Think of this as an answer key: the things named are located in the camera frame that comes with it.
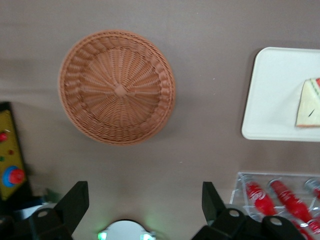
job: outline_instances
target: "plastic tray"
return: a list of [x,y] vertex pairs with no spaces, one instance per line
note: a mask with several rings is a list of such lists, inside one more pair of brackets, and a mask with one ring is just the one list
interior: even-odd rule
[[295,126],[304,82],[318,77],[320,50],[261,50],[254,62],[243,136],[250,140],[320,142],[320,127]]
[[307,180],[311,178],[320,179],[320,175],[238,172],[230,204],[243,207],[249,216],[256,221],[262,221],[264,215],[258,212],[252,202],[248,199],[245,183],[241,180],[243,175],[250,175],[252,179],[270,195],[279,216],[287,217],[286,215],[289,215],[289,213],[287,213],[277,196],[268,188],[268,183],[273,179],[280,179],[289,189],[291,189],[294,194],[309,207],[309,211],[313,216],[320,214],[320,202],[314,195],[304,189],[304,183]]

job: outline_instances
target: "white tray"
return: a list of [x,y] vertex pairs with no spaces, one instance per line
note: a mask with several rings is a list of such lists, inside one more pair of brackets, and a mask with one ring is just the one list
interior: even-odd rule
[[295,127],[304,82],[319,77],[320,50],[261,50],[254,62],[242,135],[251,140],[320,142],[320,127]]

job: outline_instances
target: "cake slice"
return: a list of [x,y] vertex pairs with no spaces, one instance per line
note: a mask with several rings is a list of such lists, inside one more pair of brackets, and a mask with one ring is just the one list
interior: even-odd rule
[[303,84],[297,127],[320,127],[320,78],[311,78]]

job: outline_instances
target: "coca-cola bottle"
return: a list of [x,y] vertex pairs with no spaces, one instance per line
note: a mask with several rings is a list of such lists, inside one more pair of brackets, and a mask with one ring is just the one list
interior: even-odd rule
[[320,181],[316,178],[310,178],[305,182],[304,188],[320,200]]
[[244,175],[241,178],[245,184],[245,191],[255,208],[266,216],[277,214],[275,205],[265,190],[251,176]]
[[307,229],[305,229],[305,227],[301,227],[300,224],[298,224],[297,221],[295,220],[291,220],[291,222],[293,223],[293,225],[296,227],[296,229],[299,230],[299,232],[302,234],[302,236],[304,236],[304,238],[306,240],[315,240],[310,233],[307,231]]
[[287,186],[279,179],[269,182],[269,186],[275,192],[280,202],[285,206],[289,213],[297,219],[308,224],[314,234],[320,234],[320,223],[313,219],[307,205],[301,201]]

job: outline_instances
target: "round woven basket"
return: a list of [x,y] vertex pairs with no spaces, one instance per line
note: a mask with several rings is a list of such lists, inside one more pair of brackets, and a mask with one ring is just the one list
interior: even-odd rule
[[59,94],[81,132],[99,142],[133,145],[165,126],[176,89],[155,45],[133,32],[107,30],[73,46],[60,70]]

